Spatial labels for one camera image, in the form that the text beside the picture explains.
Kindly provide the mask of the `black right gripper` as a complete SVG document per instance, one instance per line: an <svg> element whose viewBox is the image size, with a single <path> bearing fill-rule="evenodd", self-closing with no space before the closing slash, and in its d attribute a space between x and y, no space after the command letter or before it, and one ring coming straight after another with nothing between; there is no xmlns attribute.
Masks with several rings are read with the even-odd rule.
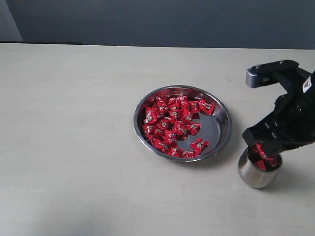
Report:
<svg viewBox="0 0 315 236"><path fill-rule="evenodd" d="M270 114L242 134L248 147L262 143L266 157L315 142L315 83L303 92L306 80L313 79L311 73L297 67L275 75L286 94L277 98Z"/></svg>

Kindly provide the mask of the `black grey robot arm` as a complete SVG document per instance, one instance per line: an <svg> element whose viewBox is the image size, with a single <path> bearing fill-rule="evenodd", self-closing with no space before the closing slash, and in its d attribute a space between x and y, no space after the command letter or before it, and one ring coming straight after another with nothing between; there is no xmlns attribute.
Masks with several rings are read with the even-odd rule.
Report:
<svg viewBox="0 0 315 236"><path fill-rule="evenodd" d="M242 137L249 147L258 143L266 156L297 149L315 142L315 75L301 68L276 71L267 78L286 91L274 109Z"/></svg>

